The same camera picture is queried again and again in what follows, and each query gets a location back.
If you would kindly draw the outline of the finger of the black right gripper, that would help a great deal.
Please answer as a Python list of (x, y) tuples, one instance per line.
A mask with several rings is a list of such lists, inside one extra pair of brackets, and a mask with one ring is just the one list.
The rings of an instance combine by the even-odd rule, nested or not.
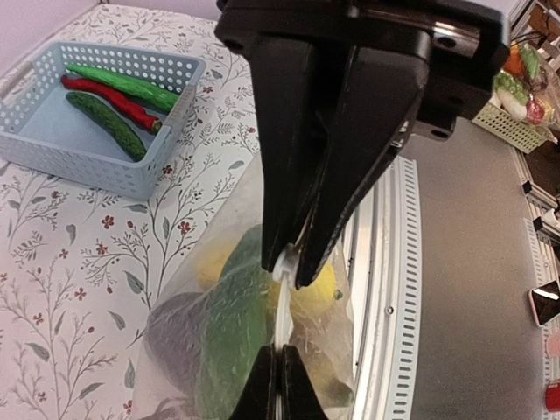
[(248, 62), (263, 174), (262, 266), (272, 270), (289, 245), (317, 271), (347, 205), (340, 178), (336, 108), (350, 45), (335, 38), (261, 36)]

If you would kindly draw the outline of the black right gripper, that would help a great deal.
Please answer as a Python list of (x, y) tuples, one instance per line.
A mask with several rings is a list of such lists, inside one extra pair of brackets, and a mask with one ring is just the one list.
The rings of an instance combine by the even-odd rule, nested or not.
[(301, 242), (296, 288), (309, 286), (354, 209), (396, 156), (417, 115), (445, 139), (492, 95), (508, 56), (509, 23), (475, 1), (219, 1), (216, 37), (250, 58), (265, 38), (309, 43), (346, 66), (324, 170)]

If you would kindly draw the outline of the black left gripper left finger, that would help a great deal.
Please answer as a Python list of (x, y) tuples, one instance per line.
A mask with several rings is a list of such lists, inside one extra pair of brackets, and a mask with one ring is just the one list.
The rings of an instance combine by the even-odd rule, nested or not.
[(273, 346), (262, 346), (230, 420), (276, 418), (277, 361)]

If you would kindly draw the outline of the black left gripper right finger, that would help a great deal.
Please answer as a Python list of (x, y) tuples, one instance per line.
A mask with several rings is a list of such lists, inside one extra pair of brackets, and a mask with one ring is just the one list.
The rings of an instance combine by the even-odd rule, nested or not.
[(280, 353), (280, 418), (327, 419), (298, 350), (288, 345)]

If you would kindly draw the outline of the green bell pepper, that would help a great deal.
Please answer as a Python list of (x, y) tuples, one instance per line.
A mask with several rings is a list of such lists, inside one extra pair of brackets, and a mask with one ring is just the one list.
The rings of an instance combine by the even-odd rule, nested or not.
[(248, 229), (206, 298), (197, 405), (204, 419), (233, 413), (259, 349), (270, 343), (271, 275), (261, 267), (262, 226)]

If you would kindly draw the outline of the clear zip top bag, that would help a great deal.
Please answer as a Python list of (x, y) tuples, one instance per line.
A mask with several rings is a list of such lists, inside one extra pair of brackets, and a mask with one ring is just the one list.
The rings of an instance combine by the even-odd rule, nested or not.
[[(256, 418), (264, 385), (247, 386), (275, 336), (279, 283), (261, 266), (263, 170), (254, 158), (151, 310), (136, 372), (135, 419)], [(290, 294), (293, 329), (314, 397), (305, 419), (348, 419), (354, 403), (353, 315), (341, 246)], [(313, 405), (320, 406), (315, 413)]]

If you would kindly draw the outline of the yellow corn cob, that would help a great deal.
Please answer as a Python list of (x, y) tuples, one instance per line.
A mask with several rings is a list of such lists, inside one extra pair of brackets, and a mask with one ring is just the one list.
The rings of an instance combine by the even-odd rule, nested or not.
[[(222, 269), (232, 254), (232, 248), (208, 250), (196, 262), (199, 286), (207, 291), (214, 287)], [(320, 271), (318, 278), (306, 288), (290, 291), (290, 311), (294, 319), (317, 318), (326, 312), (338, 293), (336, 276), (330, 261)]]

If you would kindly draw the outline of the purple eggplant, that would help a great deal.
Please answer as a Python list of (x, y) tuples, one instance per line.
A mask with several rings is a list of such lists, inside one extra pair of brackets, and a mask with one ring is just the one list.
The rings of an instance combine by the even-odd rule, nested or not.
[(149, 316), (148, 355), (164, 378), (187, 396), (193, 395), (200, 371), (201, 329), (207, 315), (201, 293), (170, 297)]

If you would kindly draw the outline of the light blue plastic basket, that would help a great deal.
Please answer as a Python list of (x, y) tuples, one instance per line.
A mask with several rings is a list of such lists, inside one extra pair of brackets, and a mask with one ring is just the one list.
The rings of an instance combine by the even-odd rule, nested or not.
[[(147, 150), (134, 161), (98, 123), (71, 105), (61, 82), (69, 65), (97, 67), (152, 83), (178, 96), (171, 111), (141, 101), (163, 127), (151, 134), (125, 117)], [(14, 98), (1, 97), (1, 156), (7, 161), (147, 200), (167, 164), (182, 129), (193, 114), (197, 84), (206, 70), (202, 59), (78, 42), (54, 42), (28, 62), (22, 76), (31, 84)]]

